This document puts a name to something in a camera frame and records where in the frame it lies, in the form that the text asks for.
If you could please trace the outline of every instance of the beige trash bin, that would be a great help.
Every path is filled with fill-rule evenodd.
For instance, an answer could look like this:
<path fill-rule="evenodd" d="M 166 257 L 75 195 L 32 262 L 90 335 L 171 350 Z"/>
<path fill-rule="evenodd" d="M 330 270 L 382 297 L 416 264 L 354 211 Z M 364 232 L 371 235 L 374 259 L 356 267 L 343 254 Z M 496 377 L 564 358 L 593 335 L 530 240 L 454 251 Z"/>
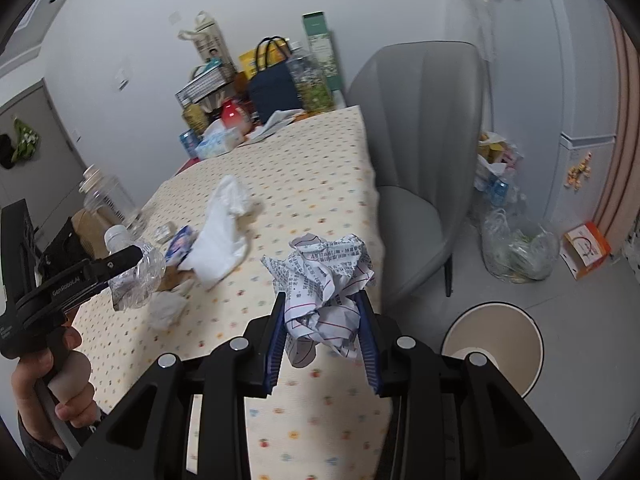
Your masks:
<path fill-rule="evenodd" d="M 509 303 L 480 304 L 451 326 L 442 354 L 464 359 L 471 352 L 480 352 L 491 360 L 523 397 L 542 370 L 540 330 L 524 310 Z"/>

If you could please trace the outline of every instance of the chair seat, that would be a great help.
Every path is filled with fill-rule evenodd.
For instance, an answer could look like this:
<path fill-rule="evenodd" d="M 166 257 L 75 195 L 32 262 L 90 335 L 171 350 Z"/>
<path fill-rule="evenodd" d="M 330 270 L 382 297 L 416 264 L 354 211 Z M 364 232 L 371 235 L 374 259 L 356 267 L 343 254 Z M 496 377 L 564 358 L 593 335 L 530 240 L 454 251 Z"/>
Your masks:
<path fill-rule="evenodd" d="M 396 186 L 378 188 L 378 228 L 385 244 L 382 299 L 391 305 L 443 264 L 440 217 L 433 205 Z"/>

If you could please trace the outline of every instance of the chair leg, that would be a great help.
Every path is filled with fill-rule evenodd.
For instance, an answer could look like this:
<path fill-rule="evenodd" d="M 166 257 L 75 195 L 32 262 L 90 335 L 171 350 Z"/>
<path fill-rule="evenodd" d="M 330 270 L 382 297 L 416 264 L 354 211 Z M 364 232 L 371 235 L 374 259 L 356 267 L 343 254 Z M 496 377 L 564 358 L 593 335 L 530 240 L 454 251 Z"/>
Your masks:
<path fill-rule="evenodd" d="M 453 285 L 453 254 L 444 262 L 444 286 L 447 290 L 447 298 L 451 296 Z"/>

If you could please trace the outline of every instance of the garbage bag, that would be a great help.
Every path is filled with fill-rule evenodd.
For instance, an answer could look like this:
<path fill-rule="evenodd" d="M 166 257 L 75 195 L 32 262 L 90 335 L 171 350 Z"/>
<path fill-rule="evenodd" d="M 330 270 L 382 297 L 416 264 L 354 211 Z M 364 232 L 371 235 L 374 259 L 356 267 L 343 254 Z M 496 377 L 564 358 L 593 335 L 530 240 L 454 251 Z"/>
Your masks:
<path fill-rule="evenodd" d="M 489 212 L 482 222 L 482 259 L 498 278 L 525 283 L 551 274 L 560 253 L 560 240 L 548 226 L 523 215 Z"/>

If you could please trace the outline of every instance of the patterned tablecloth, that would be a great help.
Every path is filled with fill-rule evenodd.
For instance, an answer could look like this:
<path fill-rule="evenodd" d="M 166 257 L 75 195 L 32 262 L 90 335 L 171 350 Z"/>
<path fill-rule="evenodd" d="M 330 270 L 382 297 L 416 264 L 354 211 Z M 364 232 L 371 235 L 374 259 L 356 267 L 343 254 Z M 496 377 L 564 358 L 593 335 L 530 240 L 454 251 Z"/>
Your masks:
<path fill-rule="evenodd" d="M 206 355 L 241 335 L 249 320 L 270 313 L 274 291 L 260 258 L 284 258 L 289 241 L 305 232 L 327 239 L 354 233 L 366 243 L 380 276 L 378 195 L 358 108 L 291 124 L 263 142 L 173 177 L 145 206 L 149 221 L 143 236 L 151 240 L 153 230 L 169 220 L 200 229 L 207 199 L 226 174 L 240 178 L 258 204 L 257 212 L 241 221 L 250 239 L 248 256 L 209 292 L 194 288 L 171 330 L 150 329 L 146 307 L 114 312 L 109 290 L 81 307 L 74 326 L 84 338 L 80 350 L 93 365 L 96 400 L 106 412 L 160 354 Z M 378 291 L 373 287 L 368 293 L 376 308 Z M 295 369 L 285 356 L 273 395 L 246 400 L 252 478 L 372 478 L 389 413 L 388 401 L 374 396 L 367 384 L 361 360 L 349 361 L 322 346 L 311 365 Z M 193 418 L 198 417 L 194 407 Z M 193 428 L 188 453 L 188 468 L 194 470 Z"/>

